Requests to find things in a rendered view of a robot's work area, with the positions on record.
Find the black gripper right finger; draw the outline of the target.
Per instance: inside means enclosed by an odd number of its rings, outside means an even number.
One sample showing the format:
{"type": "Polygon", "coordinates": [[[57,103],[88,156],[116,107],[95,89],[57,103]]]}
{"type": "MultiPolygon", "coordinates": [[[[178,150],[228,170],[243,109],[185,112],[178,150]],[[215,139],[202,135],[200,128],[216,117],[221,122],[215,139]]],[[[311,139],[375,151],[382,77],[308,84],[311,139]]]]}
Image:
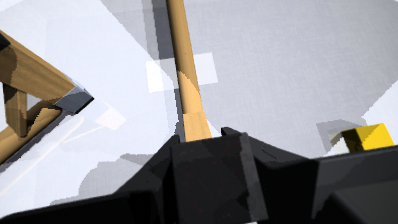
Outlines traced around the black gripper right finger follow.
{"type": "Polygon", "coordinates": [[[258,224],[324,224],[333,191],[398,180],[398,145],[308,158],[249,140],[269,216],[258,224]]]}

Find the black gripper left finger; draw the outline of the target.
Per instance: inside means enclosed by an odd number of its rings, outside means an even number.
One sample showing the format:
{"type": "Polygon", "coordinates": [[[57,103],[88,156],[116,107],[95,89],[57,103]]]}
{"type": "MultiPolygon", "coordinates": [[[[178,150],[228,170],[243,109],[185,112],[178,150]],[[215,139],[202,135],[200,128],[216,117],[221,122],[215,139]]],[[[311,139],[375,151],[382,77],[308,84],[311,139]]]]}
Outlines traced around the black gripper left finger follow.
{"type": "Polygon", "coordinates": [[[176,143],[172,135],[113,194],[11,213],[0,224],[179,224],[170,154],[176,143]]]}

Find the long scraper with wooden handle and dark grey blade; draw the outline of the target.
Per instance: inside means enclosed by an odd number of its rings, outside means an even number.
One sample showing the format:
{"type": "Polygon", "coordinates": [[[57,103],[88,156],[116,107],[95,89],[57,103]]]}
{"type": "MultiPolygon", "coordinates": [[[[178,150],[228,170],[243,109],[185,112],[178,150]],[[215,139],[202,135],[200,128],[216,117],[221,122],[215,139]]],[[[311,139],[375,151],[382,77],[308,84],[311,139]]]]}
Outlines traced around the long scraper with wooden handle and dark grey blade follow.
{"type": "Polygon", "coordinates": [[[185,142],[170,145],[179,224],[268,219],[247,132],[212,137],[203,111],[183,0],[166,0],[185,142]]]}

